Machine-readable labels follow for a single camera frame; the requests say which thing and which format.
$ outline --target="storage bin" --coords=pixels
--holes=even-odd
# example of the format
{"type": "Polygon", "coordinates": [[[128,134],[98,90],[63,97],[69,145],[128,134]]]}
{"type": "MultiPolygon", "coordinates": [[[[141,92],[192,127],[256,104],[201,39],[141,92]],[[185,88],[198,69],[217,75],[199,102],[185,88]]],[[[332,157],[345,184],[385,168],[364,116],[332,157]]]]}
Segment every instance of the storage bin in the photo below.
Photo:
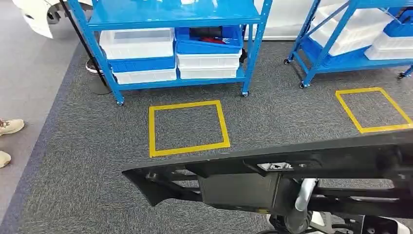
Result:
{"type": "Polygon", "coordinates": [[[373,45],[378,49],[413,49],[413,37],[390,37],[382,32],[373,45]]]}
{"type": "Polygon", "coordinates": [[[107,59],[173,56],[173,28],[102,31],[100,46],[107,59]]]}
{"type": "Polygon", "coordinates": [[[390,37],[413,37],[413,17],[406,22],[395,19],[384,28],[390,37]]]}
{"type": "Polygon", "coordinates": [[[225,68],[237,67],[240,64],[240,56],[237,54],[195,54],[178,56],[179,68],[225,68]]]}
{"type": "Polygon", "coordinates": [[[109,59],[113,72],[137,72],[171,69],[175,67],[175,56],[157,58],[109,59]]]}
{"type": "MultiPolygon", "coordinates": [[[[321,50],[323,49],[321,45],[313,41],[311,38],[304,39],[301,43],[301,48],[312,63],[316,62],[319,54],[321,53],[321,50]]],[[[364,51],[366,51],[367,48],[368,46],[337,56],[332,56],[328,53],[324,58],[322,65],[328,66],[329,64],[337,64],[360,58],[364,56],[364,51]]]]}
{"type": "Polygon", "coordinates": [[[189,28],[176,28],[176,51],[178,54],[237,54],[243,47],[243,38],[239,25],[223,26],[222,41],[225,44],[199,41],[200,37],[191,37],[189,28]]]}
{"type": "Polygon", "coordinates": [[[179,72],[181,79],[235,78],[238,68],[179,68],[179,72]]]}
{"type": "MultiPolygon", "coordinates": [[[[321,28],[319,28],[317,31],[313,32],[310,35],[310,38],[316,41],[320,46],[324,47],[330,36],[330,34],[324,32],[321,28]]],[[[375,41],[376,37],[376,34],[370,34],[370,36],[368,37],[351,41],[337,39],[334,42],[333,46],[330,48],[330,51],[328,53],[332,56],[337,56],[345,54],[347,52],[351,52],[353,50],[364,48],[366,46],[370,46],[373,43],[373,41],[375,41]]]]}
{"type": "Polygon", "coordinates": [[[382,60],[382,59],[413,59],[413,48],[412,49],[402,49],[402,48],[377,48],[372,45],[364,53],[366,57],[370,60],[382,60]]]}
{"type": "Polygon", "coordinates": [[[146,83],[176,80],[176,67],[173,69],[113,73],[118,84],[146,83]]]}
{"type": "MultiPolygon", "coordinates": [[[[314,25],[320,24],[340,6],[342,6],[342,3],[319,7],[313,19],[314,25]]],[[[346,9],[327,21],[320,29],[326,34],[332,35],[346,9]]],[[[392,20],[391,16],[377,8],[357,9],[348,20],[337,41],[347,43],[357,39],[373,37],[374,35],[377,36],[392,20]]]]}

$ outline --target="white shoe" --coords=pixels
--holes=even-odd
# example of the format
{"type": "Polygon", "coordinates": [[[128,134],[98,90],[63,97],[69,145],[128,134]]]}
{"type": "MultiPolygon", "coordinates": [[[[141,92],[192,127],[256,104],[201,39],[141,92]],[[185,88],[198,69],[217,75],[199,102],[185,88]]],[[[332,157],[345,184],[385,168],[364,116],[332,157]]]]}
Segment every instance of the white shoe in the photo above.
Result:
{"type": "Polygon", "coordinates": [[[23,119],[0,120],[0,136],[20,131],[24,127],[23,119]]]}
{"type": "Polygon", "coordinates": [[[0,168],[5,167],[12,160],[10,154],[0,151],[0,168]]]}

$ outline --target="black pole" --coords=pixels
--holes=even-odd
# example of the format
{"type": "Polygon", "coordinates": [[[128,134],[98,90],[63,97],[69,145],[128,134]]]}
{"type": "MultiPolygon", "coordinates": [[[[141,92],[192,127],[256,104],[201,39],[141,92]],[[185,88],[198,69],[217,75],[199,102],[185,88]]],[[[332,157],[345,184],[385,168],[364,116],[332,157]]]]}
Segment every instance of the black pole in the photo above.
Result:
{"type": "Polygon", "coordinates": [[[103,76],[102,76],[102,73],[100,72],[100,68],[99,68],[99,66],[98,66],[98,64],[97,64],[97,62],[96,62],[96,59],[94,58],[94,56],[93,56],[92,53],[90,52],[90,49],[89,49],[88,45],[86,44],[86,42],[85,42],[85,40],[84,40],[84,38],[83,38],[83,35],[82,35],[81,32],[79,31],[79,28],[77,27],[75,21],[73,20],[73,17],[72,17],[71,12],[70,12],[69,9],[67,8],[67,6],[66,6],[66,4],[63,2],[63,0],[59,0],[59,2],[60,2],[60,4],[62,5],[63,10],[65,11],[67,17],[69,18],[70,23],[72,24],[73,28],[75,29],[76,34],[77,34],[77,36],[79,37],[80,42],[82,43],[83,47],[84,47],[85,50],[86,50],[86,53],[88,53],[88,56],[89,56],[90,60],[92,61],[94,67],[96,68],[97,74],[99,75],[100,80],[102,81],[103,85],[104,85],[104,86],[106,87],[106,89],[107,89],[107,91],[99,91],[99,92],[95,92],[95,93],[97,93],[97,94],[107,94],[107,93],[110,93],[111,91],[110,91],[110,89],[108,88],[108,86],[107,86],[107,84],[106,84],[106,81],[105,81],[105,79],[104,79],[103,76]]]}

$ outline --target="yellow tape square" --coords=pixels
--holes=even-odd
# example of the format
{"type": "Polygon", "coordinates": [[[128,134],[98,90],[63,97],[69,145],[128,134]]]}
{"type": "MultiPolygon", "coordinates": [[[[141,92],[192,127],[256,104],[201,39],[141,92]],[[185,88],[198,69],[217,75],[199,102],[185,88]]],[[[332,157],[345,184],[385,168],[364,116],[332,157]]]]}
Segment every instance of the yellow tape square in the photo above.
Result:
{"type": "Polygon", "coordinates": [[[413,128],[413,121],[407,116],[406,113],[404,113],[404,111],[399,107],[399,105],[382,88],[374,87],[374,88],[363,88],[363,89],[337,90],[336,91],[336,97],[337,97],[338,101],[340,102],[340,104],[343,106],[343,108],[346,111],[347,115],[353,121],[356,128],[361,133],[373,133],[373,132],[392,131],[392,130],[402,130],[402,129],[413,128]],[[360,123],[357,121],[356,117],[351,112],[350,108],[344,102],[341,95],[342,94],[355,94],[355,93],[364,93],[364,92],[374,92],[374,91],[381,92],[384,95],[384,97],[393,105],[393,107],[403,116],[403,118],[407,121],[407,124],[363,128],[360,125],[360,123]]]}
{"type": "Polygon", "coordinates": [[[164,106],[150,106],[149,107],[149,157],[158,157],[165,155],[174,155],[174,154],[183,154],[190,153],[202,150],[212,150],[219,148],[230,147],[228,131],[225,125],[224,114],[222,112],[222,105],[219,100],[214,101],[200,101],[200,102],[191,102],[191,103],[182,103],[182,104],[173,104],[173,105],[164,105],[164,106]],[[207,106],[215,105],[217,107],[218,119],[221,127],[221,133],[223,141],[219,143],[212,143],[206,145],[197,145],[190,147],[182,147],[176,149],[167,149],[167,150],[156,150],[155,145],[155,111],[159,110],[172,110],[180,108],[190,108],[196,106],[207,106]]]}

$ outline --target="shelf shelf board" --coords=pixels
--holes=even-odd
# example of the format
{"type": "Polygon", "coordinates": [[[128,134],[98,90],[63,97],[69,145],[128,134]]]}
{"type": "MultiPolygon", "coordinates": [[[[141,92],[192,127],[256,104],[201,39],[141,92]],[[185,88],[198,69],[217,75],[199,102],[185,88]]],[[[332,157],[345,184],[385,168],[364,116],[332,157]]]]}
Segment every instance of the shelf shelf board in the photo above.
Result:
{"type": "Polygon", "coordinates": [[[135,83],[135,84],[119,84],[117,87],[119,90],[135,90],[135,89],[165,88],[165,87],[202,85],[202,84],[237,83],[237,82],[244,82],[244,81],[245,81],[245,74],[244,74],[242,67],[240,67],[237,70],[237,77],[235,78],[181,79],[178,76],[176,80],[135,83]]]}
{"type": "Polygon", "coordinates": [[[368,69],[379,69],[383,67],[396,67],[396,66],[406,66],[412,65],[413,59],[385,59],[385,60],[369,60],[366,56],[360,58],[355,58],[351,61],[333,63],[328,66],[320,66],[317,73],[325,72],[345,72],[353,70],[368,70],[368,69]]]}
{"type": "Polygon", "coordinates": [[[92,30],[197,27],[259,23],[249,0],[99,0],[92,30]]]}

